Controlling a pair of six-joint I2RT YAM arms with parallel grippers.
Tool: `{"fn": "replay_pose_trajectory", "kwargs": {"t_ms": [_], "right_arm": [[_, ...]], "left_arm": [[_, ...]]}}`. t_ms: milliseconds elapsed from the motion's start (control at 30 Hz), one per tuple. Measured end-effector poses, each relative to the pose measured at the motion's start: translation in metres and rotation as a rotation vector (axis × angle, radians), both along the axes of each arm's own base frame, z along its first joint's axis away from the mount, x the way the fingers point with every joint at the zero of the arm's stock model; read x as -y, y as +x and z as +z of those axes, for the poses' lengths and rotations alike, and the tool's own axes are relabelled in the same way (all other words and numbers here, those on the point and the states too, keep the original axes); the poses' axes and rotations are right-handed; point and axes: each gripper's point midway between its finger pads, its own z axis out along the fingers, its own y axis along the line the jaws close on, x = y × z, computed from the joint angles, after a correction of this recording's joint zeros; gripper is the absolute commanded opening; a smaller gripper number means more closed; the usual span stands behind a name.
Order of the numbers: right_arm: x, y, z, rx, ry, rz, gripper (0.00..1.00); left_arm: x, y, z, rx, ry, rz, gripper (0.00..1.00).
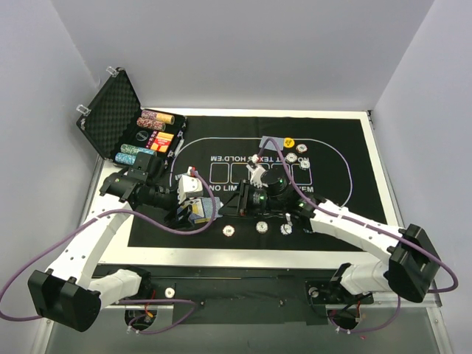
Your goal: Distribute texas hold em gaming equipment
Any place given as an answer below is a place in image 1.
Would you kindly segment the grey 1 chip stack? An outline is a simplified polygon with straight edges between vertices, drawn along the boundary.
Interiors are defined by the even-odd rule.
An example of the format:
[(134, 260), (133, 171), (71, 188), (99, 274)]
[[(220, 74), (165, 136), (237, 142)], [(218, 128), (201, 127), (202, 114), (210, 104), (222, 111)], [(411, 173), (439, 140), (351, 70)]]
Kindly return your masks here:
[(265, 234), (268, 231), (268, 224), (265, 221), (259, 221), (256, 224), (256, 230), (260, 234)]

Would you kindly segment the blue 5 chip stack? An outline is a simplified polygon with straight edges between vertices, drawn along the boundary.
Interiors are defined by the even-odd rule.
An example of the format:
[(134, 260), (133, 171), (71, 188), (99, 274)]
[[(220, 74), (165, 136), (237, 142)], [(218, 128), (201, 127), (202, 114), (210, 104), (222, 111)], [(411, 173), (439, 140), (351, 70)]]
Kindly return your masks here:
[(292, 225), (290, 225), (288, 223), (284, 223), (280, 227), (280, 232), (281, 232), (282, 235), (291, 235), (292, 232), (293, 232), (293, 227), (292, 227)]

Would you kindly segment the card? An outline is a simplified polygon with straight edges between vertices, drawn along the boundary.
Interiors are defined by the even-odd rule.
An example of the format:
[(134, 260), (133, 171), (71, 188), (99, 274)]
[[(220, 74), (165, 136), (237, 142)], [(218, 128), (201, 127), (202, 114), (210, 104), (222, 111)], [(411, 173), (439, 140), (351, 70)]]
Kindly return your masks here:
[(176, 174), (176, 175), (174, 175), (175, 182), (179, 182), (181, 180), (181, 178), (183, 178), (183, 177), (196, 178), (196, 176), (194, 176), (190, 173)]
[(265, 150), (283, 150), (284, 149), (284, 139), (275, 136), (262, 136), (259, 149), (264, 148)]

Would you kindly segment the grey chips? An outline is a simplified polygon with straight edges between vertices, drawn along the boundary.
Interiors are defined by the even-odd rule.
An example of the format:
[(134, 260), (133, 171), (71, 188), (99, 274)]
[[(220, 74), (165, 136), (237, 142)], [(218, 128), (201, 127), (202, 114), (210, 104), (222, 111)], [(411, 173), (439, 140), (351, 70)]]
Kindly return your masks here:
[(285, 156), (285, 160), (289, 163), (295, 163), (297, 162), (297, 155), (295, 153), (288, 153), (286, 156)]

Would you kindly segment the red chips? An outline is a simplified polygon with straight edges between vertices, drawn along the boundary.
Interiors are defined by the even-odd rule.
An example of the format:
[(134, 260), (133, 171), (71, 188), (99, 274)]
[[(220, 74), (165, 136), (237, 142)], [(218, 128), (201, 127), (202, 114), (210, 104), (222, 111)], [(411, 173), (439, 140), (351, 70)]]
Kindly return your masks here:
[(306, 144), (298, 144), (296, 146), (296, 151), (299, 154), (306, 153), (308, 151), (308, 147)]

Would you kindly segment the yellow big blind button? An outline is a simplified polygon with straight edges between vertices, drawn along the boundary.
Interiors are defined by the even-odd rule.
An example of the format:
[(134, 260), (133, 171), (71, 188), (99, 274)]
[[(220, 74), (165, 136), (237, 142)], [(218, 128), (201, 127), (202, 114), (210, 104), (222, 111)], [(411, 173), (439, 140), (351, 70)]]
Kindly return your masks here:
[(290, 137), (285, 137), (283, 140), (284, 148), (292, 148), (295, 145), (295, 141)]

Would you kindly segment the red 100 chip stack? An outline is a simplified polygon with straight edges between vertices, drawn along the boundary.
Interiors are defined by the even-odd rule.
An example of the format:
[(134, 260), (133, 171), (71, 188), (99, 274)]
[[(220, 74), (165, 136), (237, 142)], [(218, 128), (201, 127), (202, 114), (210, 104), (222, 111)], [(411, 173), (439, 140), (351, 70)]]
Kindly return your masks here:
[(231, 225), (225, 225), (225, 227), (223, 228), (222, 230), (222, 233), (226, 236), (226, 237), (231, 237), (235, 234), (235, 228)]

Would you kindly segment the blue playing card box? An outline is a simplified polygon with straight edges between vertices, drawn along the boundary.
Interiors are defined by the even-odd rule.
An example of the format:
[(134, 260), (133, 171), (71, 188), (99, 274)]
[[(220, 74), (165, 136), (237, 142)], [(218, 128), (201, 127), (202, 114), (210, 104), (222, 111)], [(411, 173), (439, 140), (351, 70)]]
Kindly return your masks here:
[(213, 208), (212, 199), (206, 197), (198, 197), (185, 201), (178, 209), (179, 214), (189, 211), (187, 220), (191, 224), (206, 223), (210, 220)]

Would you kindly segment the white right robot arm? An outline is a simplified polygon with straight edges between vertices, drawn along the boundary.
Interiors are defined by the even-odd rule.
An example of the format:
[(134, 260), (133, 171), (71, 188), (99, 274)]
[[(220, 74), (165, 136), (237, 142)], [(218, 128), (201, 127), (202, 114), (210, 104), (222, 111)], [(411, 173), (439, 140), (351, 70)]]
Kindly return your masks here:
[(236, 217), (284, 216), (292, 228), (334, 237), (375, 257), (371, 263), (339, 266), (326, 286), (335, 301), (393, 292), (420, 303), (439, 270), (439, 255), (421, 227), (378, 223), (320, 195), (301, 195), (279, 168), (263, 170), (256, 182), (241, 180), (224, 205)]

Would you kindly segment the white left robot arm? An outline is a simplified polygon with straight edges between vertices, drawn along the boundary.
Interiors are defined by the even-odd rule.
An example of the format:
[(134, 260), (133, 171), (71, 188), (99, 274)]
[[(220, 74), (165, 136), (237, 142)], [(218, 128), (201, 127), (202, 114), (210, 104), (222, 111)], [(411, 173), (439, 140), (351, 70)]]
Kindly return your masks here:
[(34, 271), (28, 289), (37, 314), (79, 332), (88, 330), (99, 312), (123, 299), (137, 304), (152, 294), (150, 273), (127, 266), (94, 279), (94, 270), (115, 234), (141, 205), (170, 211), (176, 191), (152, 185), (146, 173), (137, 177), (112, 173), (100, 188), (87, 221), (47, 270)]

